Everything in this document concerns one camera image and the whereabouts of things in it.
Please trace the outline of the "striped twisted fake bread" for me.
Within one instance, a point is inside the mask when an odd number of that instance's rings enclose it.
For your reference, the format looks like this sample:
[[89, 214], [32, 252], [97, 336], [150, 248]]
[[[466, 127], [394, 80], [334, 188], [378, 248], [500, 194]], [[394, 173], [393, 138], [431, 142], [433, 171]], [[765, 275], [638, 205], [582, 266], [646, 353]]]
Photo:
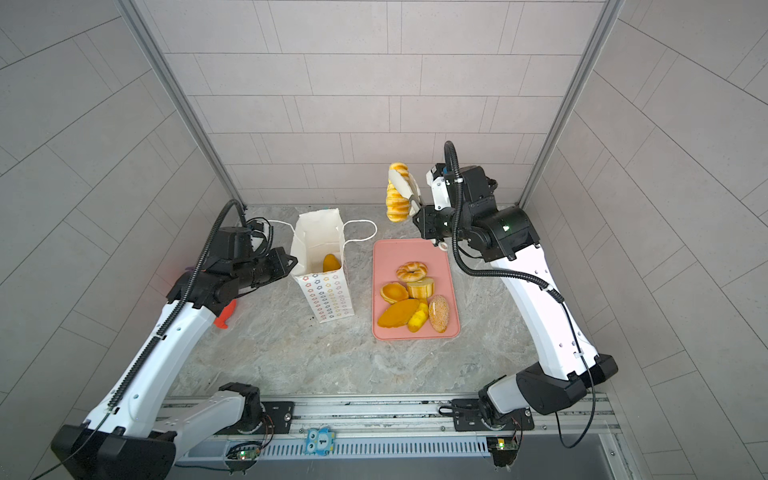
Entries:
[[[409, 169], [404, 163], [392, 163], [389, 166], [389, 170], [397, 172], [407, 185], [412, 187]], [[385, 203], [387, 206], [387, 217], [390, 221], [399, 223], [408, 218], [411, 210], [408, 197], [401, 195], [391, 180], [388, 181]]]

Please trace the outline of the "white printed paper bag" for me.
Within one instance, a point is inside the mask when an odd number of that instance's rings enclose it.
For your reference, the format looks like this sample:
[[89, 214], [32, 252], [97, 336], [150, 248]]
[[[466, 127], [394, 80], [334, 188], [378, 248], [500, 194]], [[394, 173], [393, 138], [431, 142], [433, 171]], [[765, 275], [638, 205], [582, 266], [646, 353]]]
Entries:
[[[341, 207], [276, 206], [261, 207], [257, 212], [275, 226], [278, 244], [297, 258], [290, 283], [308, 305], [313, 321], [342, 323], [371, 313], [370, 254], [379, 233], [376, 220]], [[327, 254], [340, 257], [340, 270], [323, 272]]]

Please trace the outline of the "long baguette fake bread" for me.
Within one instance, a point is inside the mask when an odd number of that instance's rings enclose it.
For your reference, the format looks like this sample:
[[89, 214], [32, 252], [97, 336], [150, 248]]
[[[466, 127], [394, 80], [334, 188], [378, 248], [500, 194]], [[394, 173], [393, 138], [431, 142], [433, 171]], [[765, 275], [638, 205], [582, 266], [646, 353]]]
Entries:
[[327, 254], [322, 262], [323, 272], [334, 272], [342, 268], [340, 257], [335, 254]]

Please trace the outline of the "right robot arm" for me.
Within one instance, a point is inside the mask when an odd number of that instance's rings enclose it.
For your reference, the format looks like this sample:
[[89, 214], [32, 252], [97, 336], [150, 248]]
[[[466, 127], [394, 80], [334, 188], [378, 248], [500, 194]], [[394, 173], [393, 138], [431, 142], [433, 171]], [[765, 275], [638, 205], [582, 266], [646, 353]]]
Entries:
[[548, 269], [540, 237], [526, 213], [499, 209], [495, 180], [479, 166], [436, 164], [427, 174], [433, 203], [422, 201], [408, 167], [388, 171], [391, 220], [413, 221], [422, 239], [451, 250], [457, 266], [475, 278], [499, 278], [527, 326], [537, 361], [484, 386], [475, 408], [491, 429], [522, 427], [525, 410], [548, 415], [573, 406], [618, 371], [571, 317]]

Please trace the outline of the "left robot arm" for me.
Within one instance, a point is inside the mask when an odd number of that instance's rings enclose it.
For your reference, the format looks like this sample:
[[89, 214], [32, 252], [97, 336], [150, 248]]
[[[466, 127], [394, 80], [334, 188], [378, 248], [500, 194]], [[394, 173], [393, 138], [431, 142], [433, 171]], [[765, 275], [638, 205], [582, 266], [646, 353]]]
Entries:
[[152, 333], [114, 387], [79, 425], [63, 425], [54, 436], [51, 450], [73, 478], [163, 479], [213, 434], [263, 427], [258, 387], [238, 382], [177, 419], [161, 423], [157, 416], [181, 367], [225, 308], [296, 266], [273, 238], [273, 226], [261, 217], [213, 229], [197, 266], [176, 280]]

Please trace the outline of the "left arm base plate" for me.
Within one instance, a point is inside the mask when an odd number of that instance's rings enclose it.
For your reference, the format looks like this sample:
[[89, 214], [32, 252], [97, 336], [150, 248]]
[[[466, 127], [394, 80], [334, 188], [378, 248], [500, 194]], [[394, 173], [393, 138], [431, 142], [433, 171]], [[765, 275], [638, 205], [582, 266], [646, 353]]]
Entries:
[[291, 401], [266, 401], [262, 402], [262, 419], [257, 435], [274, 433], [277, 435], [288, 434], [291, 429], [294, 416], [295, 403]]

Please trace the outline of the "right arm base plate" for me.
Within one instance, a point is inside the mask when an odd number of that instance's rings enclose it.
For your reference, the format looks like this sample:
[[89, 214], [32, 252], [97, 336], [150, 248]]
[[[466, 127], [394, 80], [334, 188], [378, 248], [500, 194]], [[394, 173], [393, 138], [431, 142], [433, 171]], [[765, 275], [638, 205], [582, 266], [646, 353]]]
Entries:
[[527, 432], [535, 429], [534, 420], [528, 408], [516, 409], [503, 415], [501, 420], [489, 421], [482, 416], [478, 399], [452, 399], [447, 410], [442, 410], [442, 413], [453, 420], [457, 432]]

